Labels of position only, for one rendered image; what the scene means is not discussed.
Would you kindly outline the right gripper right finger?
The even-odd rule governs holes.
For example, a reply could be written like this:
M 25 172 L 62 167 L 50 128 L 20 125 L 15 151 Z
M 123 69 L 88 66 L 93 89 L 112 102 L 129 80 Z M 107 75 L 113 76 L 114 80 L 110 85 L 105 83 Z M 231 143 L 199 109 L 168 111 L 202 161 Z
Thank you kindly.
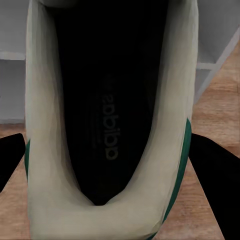
M 240 158 L 191 133 L 188 157 L 225 240 L 240 240 Z

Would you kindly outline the gym shoe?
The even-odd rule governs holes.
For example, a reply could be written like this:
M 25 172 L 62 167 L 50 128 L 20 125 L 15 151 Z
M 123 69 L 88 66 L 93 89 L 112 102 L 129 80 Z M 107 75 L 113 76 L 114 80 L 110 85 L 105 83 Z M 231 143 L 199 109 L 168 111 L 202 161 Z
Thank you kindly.
M 29 0 L 32 240 L 152 240 L 191 145 L 197 0 Z

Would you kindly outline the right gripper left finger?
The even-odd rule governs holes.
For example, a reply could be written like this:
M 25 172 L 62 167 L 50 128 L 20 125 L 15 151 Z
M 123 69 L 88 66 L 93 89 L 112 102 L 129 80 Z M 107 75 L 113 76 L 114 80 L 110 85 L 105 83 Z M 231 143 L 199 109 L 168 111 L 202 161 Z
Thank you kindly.
M 9 181 L 26 151 L 22 133 L 0 138 L 0 193 Z

